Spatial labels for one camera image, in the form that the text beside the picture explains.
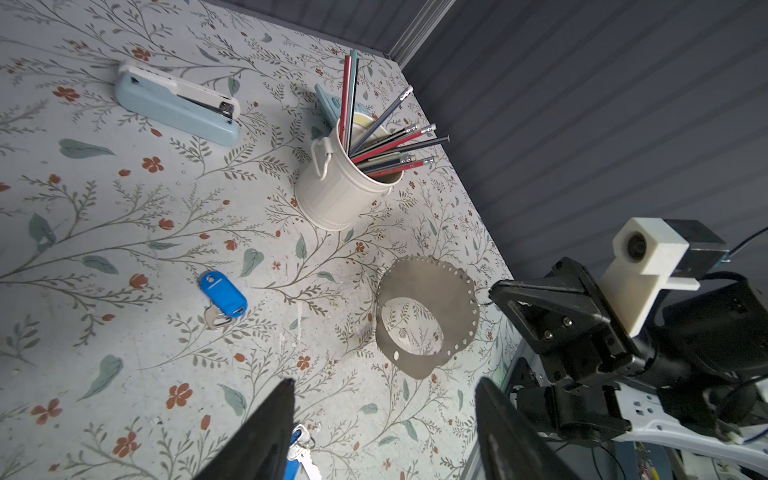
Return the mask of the blue key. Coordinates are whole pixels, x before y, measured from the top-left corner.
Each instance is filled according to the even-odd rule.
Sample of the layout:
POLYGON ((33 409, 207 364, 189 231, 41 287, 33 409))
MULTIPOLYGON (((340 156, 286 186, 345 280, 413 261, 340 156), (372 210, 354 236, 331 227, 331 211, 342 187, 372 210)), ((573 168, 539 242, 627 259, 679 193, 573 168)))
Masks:
POLYGON ((320 469, 311 458, 314 439, 309 430, 302 424, 297 424, 292 432, 291 443, 287 453, 284 480, 296 480, 303 472, 309 480, 322 480, 320 469))
POLYGON ((224 328, 246 314, 246 297, 223 273, 205 272, 199 279, 199 287, 210 302, 203 314, 208 329, 224 328))

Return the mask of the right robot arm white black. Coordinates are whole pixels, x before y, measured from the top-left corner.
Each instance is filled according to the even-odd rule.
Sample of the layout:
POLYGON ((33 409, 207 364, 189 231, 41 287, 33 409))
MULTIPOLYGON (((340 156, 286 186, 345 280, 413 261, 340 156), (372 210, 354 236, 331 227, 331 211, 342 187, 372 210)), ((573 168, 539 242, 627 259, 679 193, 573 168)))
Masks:
POLYGON ((489 296, 534 352, 510 392, 543 435, 594 446, 646 442, 767 474, 767 300, 749 280, 651 304, 637 336, 580 263, 535 281, 501 280, 489 296))

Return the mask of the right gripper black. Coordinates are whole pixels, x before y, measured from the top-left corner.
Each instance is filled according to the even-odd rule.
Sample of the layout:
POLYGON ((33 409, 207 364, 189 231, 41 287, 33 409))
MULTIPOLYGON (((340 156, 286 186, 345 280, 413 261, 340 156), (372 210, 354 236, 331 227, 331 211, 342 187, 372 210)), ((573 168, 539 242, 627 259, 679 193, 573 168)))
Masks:
POLYGON ((538 353, 514 362, 508 390, 540 435, 585 446, 632 441, 660 416, 645 383, 657 342, 630 340, 584 265, 564 257, 542 278, 496 282, 489 298, 538 353))

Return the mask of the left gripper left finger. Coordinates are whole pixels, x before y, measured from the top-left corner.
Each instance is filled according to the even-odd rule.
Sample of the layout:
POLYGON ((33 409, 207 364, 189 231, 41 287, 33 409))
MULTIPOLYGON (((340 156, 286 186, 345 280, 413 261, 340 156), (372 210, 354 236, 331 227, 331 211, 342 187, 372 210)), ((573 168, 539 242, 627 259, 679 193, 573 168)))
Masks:
POLYGON ((194 479, 283 479, 294 408, 295 381, 284 379, 194 479))

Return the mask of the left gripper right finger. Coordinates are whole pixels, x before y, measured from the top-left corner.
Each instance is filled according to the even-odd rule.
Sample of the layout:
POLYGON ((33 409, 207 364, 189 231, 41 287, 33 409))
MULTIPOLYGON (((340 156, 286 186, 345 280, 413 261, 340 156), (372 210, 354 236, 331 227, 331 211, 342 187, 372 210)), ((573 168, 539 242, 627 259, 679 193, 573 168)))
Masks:
POLYGON ((475 402, 480 458, 487 479, 577 477, 491 379, 479 380, 475 402))

